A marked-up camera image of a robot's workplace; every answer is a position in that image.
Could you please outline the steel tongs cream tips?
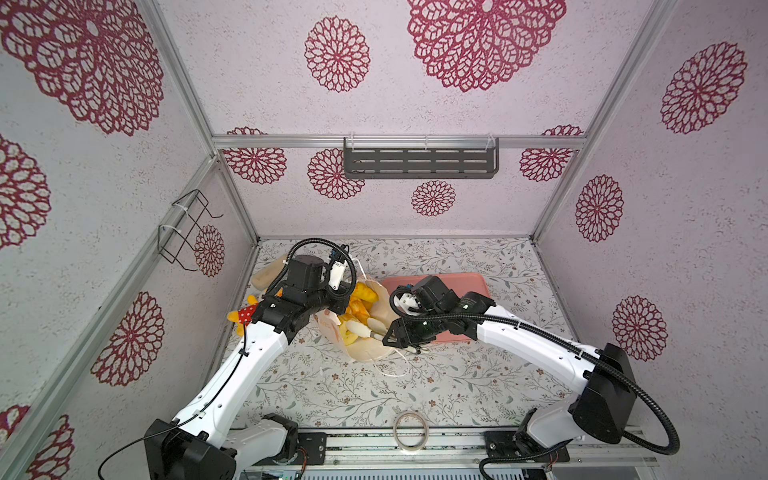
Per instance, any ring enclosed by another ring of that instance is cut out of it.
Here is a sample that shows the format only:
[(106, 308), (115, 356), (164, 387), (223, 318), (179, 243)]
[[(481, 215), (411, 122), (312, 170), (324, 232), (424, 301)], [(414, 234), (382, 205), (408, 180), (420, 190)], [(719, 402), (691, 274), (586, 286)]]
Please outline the steel tongs cream tips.
[[(365, 324), (363, 324), (363, 323), (361, 323), (361, 322), (359, 322), (357, 320), (347, 320), (347, 321), (344, 322), (344, 325), (346, 326), (346, 328), (347, 328), (347, 330), (349, 332), (354, 333), (355, 335), (357, 335), (360, 338), (372, 338), (372, 339), (380, 342), (384, 346), (391, 347), (391, 348), (395, 348), (396, 347), (392, 342), (387, 343), (385, 341), (385, 335), (384, 334), (382, 334), (382, 333), (380, 333), (380, 332), (378, 332), (376, 330), (371, 329), (369, 326), (367, 326), (367, 325), (365, 325)], [(406, 351), (408, 351), (410, 353), (413, 353), (413, 354), (421, 354), (422, 353), (422, 349), (420, 347), (397, 346), (396, 348), (397, 349), (406, 350)]]

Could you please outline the white paper bag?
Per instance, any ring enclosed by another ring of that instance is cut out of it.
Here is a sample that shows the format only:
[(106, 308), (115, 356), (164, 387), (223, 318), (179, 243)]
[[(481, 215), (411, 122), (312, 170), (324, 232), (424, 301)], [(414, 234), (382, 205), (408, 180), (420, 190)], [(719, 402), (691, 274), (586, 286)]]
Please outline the white paper bag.
[[(353, 263), (357, 274), (356, 283), (366, 283), (377, 292), (379, 297), (371, 310), (373, 319), (370, 321), (370, 326), (373, 330), (385, 334), (392, 321), (397, 318), (388, 303), (389, 292), (382, 284), (366, 275), (359, 260), (354, 259)], [(313, 315), (313, 322), (319, 328), (320, 333), (337, 350), (351, 360), (369, 364), (380, 375), (387, 378), (404, 378), (411, 373), (412, 364), (399, 349), (384, 346), (372, 338), (360, 338), (352, 345), (345, 346), (340, 338), (338, 328), (338, 317), (342, 314), (337, 315), (326, 309)]]

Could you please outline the yellow fake croissant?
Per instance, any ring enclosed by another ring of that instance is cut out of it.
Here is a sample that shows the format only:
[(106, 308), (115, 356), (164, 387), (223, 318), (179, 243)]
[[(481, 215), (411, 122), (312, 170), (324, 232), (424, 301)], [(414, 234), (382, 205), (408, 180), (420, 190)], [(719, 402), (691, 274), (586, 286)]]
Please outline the yellow fake croissant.
[(373, 329), (370, 326), (370, 321), (373, 319), (371, 310), (378, 300), (377, 292), (369, 285), (363, 282), (356, 283), (346, 310), (338, 317), (339, 335), (345, 346), (352, 345), (360, 337), (349, 332), (344, 322), (347, 320), (357, 320)]

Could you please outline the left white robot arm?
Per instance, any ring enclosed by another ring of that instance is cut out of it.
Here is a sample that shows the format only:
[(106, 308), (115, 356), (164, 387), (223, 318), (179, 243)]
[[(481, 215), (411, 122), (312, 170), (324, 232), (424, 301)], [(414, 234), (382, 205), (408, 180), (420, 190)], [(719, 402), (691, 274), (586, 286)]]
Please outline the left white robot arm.
[(288, 420), (266, 419), (231, 433), (240, 408), (259, 379), (322, 310), (343, 314), (350, 295), (322, 287), (304, 292), (285, 286), (249, 308), (237, 348), (172, 422), (156, 420), (144, 438), (151, 479), (236, 479), (280, 456), (292, 436)]

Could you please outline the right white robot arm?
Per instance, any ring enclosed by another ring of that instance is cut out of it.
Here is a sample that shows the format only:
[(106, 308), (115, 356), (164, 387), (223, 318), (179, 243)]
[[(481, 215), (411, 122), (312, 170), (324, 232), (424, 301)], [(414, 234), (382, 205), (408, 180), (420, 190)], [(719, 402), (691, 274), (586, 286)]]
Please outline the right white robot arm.
[(520, 453), (543, 454), (584, 436), (621, 442), (636, 395), (587, 360), (589, 354), (605, 360), (605, 352), (540, 330), (476, 292), (459, 298), (449, 290), (433, 300), (400, 287), (389, 303), (398, 319), (384, 337), (387, 346), (417, 349), (449, 331), (512, 353), (571, 390), (566, 399), (526, 414), (514, 434)]

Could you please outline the yellow plush toy red dress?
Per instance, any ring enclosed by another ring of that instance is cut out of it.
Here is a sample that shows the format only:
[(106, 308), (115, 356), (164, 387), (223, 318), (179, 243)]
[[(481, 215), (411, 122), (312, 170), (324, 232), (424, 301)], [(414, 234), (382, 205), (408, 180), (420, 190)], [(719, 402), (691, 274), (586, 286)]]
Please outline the yellow plush toy red dress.
[(247, 326), (252, 322), (252, 317), (257, 309), (258, 300), (254, 295), (247, 297), (247, 305), (240, 310), (231, 311), (226, 318), (236, 325), (236, 333), (239, 337), (245, 335)]

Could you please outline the pink plastic tray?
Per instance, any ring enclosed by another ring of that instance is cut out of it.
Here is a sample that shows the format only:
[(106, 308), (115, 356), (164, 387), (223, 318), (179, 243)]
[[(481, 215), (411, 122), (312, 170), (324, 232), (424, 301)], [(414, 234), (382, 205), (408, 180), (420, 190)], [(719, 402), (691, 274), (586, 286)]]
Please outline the pink plastic tray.
[[(437, 277), (448, 288), (452, 289), (458, 297), (463, 297), (469, 292), (476, 292), (488, 298), (491, 297), (491, 292), (484, 277), (478, 273), (447, 273), (437, 274)], [(423, 278), (425, 278), (425, 275), (389, 277), (380, 280), (380, 283), (389, 293), (392, 293), (398, 286), (415, 285)], [(466, 336), (454, 335), (449, 331), (442, 332), (436, 337), (436, 343), (466, 342), (468, 340), (469, 338)]]

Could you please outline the clear tape roll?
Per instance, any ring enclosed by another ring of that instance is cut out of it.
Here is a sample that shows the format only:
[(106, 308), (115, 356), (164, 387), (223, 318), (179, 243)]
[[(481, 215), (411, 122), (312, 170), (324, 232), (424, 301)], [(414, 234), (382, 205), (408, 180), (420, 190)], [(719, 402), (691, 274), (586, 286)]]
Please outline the clear tape roll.
[(415, 454), (427, 446), (430, 427), (426, 418), (416, 411), (400, 413), (392, 426), (392, 438), (397, 448), (406, 454)]

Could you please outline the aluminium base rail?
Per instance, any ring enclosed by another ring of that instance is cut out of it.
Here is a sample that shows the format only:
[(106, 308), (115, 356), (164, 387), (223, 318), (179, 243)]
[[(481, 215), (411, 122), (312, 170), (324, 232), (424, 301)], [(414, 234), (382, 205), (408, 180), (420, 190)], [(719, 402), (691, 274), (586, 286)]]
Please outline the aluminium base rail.
[(483, 433), (509, 427), (431, 427), (424, 450), (400, 451), (392, 428), (301, 429), (327, 435), (324, 465), (261, 466), (245, 479), (661, 479), (654, 454), (626, 440), (607, 445), (590, 437), (566, 447), (568, 462), (499, 463), (487, 458)]

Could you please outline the grey wall shelf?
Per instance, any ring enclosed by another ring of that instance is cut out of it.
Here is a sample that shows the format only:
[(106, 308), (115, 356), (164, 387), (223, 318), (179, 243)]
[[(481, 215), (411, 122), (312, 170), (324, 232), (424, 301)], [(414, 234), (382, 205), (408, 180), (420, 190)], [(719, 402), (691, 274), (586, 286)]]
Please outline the grey wall shelf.
[(358, 147), (344, 138), (344, 174), (355, 180), (487, 180), (499, 171), (494, 139), (479, 148)]

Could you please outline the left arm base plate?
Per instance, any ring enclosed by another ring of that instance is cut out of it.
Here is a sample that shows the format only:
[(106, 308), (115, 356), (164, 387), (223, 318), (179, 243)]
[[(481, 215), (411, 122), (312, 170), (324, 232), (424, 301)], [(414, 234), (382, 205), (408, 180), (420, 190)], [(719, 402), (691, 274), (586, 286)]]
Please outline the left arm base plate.
[(324, 465), (327, 453), (327, 435), (318, 432), (289, 433), (282, 449), (276, 456), (259, 462), (261, 466), (308, 466)]

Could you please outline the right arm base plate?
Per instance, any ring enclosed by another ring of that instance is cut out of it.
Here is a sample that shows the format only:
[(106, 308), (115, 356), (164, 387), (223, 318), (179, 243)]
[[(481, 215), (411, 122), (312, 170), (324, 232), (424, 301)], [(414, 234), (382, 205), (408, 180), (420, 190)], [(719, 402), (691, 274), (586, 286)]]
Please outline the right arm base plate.
[(487, 458), (499, 463), (554, 463), (571, 460), (566, 443), (558, 448), (542, 447), (527, 434), (516, 430), (495, 430), (483, 433)]

